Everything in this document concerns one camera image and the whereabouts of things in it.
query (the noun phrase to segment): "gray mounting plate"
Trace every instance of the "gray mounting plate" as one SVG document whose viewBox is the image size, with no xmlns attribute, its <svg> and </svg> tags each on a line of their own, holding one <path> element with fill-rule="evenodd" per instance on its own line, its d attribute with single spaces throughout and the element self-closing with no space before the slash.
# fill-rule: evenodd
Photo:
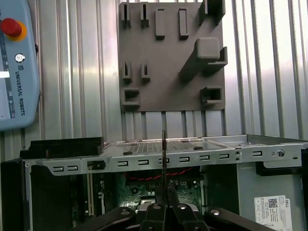
<svg viewBox="0 0 308 231">
<path fill-rule="evenodd" d="M 46 166 L 55 176 L 161 169 L 161 143 L 161 140 L 107 143 L 99 156 L 31 159 L 25 160 L 25 166 Z M 168 139 L 167 168 L 259 161 L 280 163 L 276 167 L 286 164 L 295 167 L 301 166 L 301 150 L 307 148 L 308 141 L 255 135 Z M 94 161 L 104 161 L 104 168 L 90 170 Z"/>
<path fill-rule="evenodd" d="M 223 68 L 205 77 L 202 72 L 183 82 L 179 72 L 190 57 L 198 38 L 215 37 L 222 44 L 222 22 L 217 26 L 212 17 L 199 25 L 200 3 L 147 3 L 149 27 L 141 26 L 141 9 L 145 3 L 129 3 L 130 26 L 123 25 L 119 6 L 119 67 L 122 111 L 189 111 L 221 110 L 225 107 Z M 155 36 L 155 10 L 164 9 L 164 39 Z M 179 9 L 187 9 L 187 39 L 180 39 Z M 141 66 L 147 62 L 149 81 L 142 81 Z M 202 88 L 216 88 L 220 100 L 202 104 Z M 139 90 L 128 100 L 125 89 Z"/>
</svg>

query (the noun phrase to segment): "metal chassis frame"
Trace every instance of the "metal chassis frame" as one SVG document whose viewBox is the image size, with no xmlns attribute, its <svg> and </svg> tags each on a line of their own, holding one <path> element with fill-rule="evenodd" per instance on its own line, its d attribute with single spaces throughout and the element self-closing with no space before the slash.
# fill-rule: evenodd
<svg viewBox="0 0 308 231">
<path fill-rule="evenodd" d="M 108 149 L 112 145 L 158 141 L 160 140 L 106 143 L 105 149 Z M 256 135 L 167 139 L 167 141 L 200 141 L 216 146 L 215 149 L 169 153 L 167 154 L 167 168 L 249 162 L 264 162 L 265 166 L 271 167 L 300 167 L 302 163 L 301 152 L 308 148 L 308 141 Z M 134 155 L 115 154 L 113 156 L 107 156 L 102 153 L 99 156 L 91 157 L 30 159 L 24 162 L 25 167 L 31 167 L 33 165 L 46 166 L 53 175 L 63 176 L 161 169 L 161 158 L 162 155 L 158 153 Z M 91 161 L 104 161 L 104 169 L 90 170 L 88 168 L 88 162 Z"/>
</svg>

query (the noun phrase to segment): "corrugated metal wall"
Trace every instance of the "corrugated metal wall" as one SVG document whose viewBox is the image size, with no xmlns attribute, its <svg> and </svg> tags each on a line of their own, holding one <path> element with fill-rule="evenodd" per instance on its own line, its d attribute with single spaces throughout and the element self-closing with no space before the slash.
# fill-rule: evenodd
<svg viewBox="0 0 308 231">
<path fill-rule="evenodd" d="M 35 123 L 0 134 L 1 160 L 31 140 L 235 135 L 308 139 L 306 0 L 226 0 L 223 111 L 121 113 L 114 0 L 28 0 L 41 76 Z"/>
</svg>

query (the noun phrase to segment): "qr code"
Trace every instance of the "qr code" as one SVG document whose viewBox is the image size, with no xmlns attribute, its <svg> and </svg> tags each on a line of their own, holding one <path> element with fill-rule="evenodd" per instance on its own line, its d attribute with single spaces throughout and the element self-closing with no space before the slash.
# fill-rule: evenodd
<svg viewBox="0 0 308 231">
<path fill-rule="evenodd" d="M 269 208 L 277 208 L 277 199 L 269 199 Z"/>
</svg>

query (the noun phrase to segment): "cable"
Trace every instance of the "cable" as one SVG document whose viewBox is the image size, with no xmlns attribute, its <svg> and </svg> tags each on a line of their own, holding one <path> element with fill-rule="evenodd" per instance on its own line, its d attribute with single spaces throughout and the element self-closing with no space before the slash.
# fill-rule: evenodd
<svg viewBox="0 0 308 231">
<path fill-rule="evenodd" d="M 167 176 L 176 176 L 176 175 L 182 175 L 184 174 L 185 172 L 188 172 L 192 169 L 192 167 L 188 168 L 188 169 L 185 169 L 183 170 L 182 172 L 175 172 L 175 173 L 167 173 Z M 141 180 L 145 180 L 145 181 L 148 181 L 148 180 L 157 180 L 158 178 L 161 178 L 162 175 L 158 175 L 156 177 L 148 177 L 148 178 L 137 178 L 137 177 L 130 177 L 131 180 L 136 180 L 136 181 L 141 181 Z"/>
</svg>

